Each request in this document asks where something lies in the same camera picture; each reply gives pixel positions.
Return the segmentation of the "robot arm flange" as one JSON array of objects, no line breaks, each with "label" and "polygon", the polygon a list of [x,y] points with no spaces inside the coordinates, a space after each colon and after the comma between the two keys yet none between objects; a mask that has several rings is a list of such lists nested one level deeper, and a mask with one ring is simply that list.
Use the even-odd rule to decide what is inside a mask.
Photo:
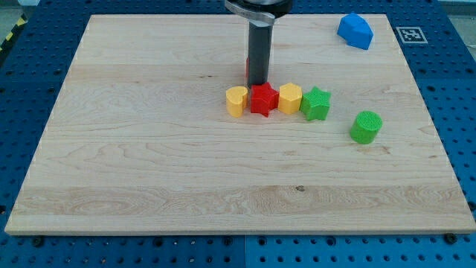
[{"label": "robot arm flange", "polygon": [[224,0],[230,12],[258,26],[272,26],[275,21],[288,14],[293,0]]}]

